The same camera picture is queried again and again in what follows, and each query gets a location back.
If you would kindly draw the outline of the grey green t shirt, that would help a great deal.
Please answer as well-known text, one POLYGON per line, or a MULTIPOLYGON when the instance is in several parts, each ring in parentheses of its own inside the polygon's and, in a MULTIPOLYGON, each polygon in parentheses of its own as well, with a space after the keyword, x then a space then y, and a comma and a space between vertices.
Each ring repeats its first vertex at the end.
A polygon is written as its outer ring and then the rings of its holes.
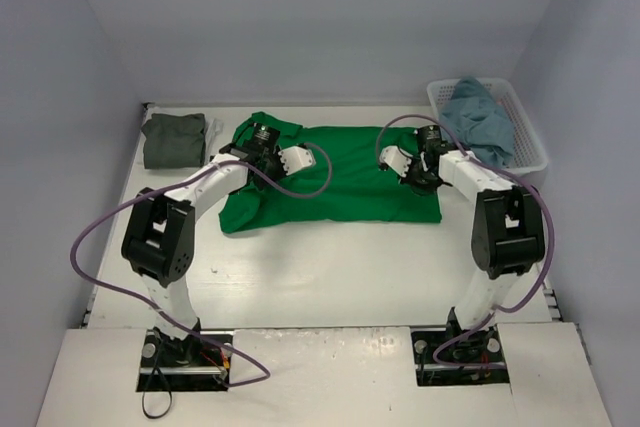
POLYGON ((203 114, 152 114, 141 127, 143 165, 148 170, 202 167, 207 121, 203 114))

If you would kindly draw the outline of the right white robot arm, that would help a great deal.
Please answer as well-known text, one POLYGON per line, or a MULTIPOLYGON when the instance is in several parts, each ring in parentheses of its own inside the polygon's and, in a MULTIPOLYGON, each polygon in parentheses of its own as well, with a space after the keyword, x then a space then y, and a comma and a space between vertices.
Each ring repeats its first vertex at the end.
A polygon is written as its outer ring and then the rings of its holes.
POLYGON ((379 164, 416 193, 452 187, 473 207, 470 250, 476 270, 462 300, 450 310, 449 322, 455 326, 442 335, 445 352, 464 359, 479 344, 473 328, 487 323, 516 281, 543 260, 544 213, 533 189, 483 164, 472 151, 445 142, 438 126, 419 128, 415 137, 417 153, 387 146, 379 164))

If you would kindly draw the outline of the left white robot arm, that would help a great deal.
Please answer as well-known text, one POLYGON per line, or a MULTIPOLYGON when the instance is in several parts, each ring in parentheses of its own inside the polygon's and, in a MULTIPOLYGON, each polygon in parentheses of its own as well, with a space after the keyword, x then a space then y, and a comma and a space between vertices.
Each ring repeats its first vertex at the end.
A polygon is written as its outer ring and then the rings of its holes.
POLYGON ((256 167, 271 180, 286 176, 278 146, 280 132, 255 124, 248 139, 231 142, 190 176, 186 186, 147 198, 132 207, 121 254, 141 277, 155 304, 154 329, 167 337, 164 355, 175 365, 191 365, 201 329, 186 274, 195 258, 196 224, 211 207, 250 185, 256 167))

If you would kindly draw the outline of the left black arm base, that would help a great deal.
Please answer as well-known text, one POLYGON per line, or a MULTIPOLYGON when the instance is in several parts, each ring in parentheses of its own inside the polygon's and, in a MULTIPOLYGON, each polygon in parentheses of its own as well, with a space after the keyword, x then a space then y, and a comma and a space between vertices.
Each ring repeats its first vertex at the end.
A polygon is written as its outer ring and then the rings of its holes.
POLYGON ((225 392, 230 382, 233 354, 230 334, 210 334, 219 348, 199 339, 170 339, 157 332, 145 333, 139 362, 137 392, 225 392))

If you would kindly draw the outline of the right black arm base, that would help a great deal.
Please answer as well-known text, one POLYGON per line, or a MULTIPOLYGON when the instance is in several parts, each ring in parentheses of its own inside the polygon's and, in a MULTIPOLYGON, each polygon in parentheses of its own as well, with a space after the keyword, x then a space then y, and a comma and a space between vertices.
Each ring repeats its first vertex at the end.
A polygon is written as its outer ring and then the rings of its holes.
POLYGON ((443 328, 412 329, 411 347, 418 387, 510 383, 499 332, 492 322, 469 333, 450 310, 443 328))

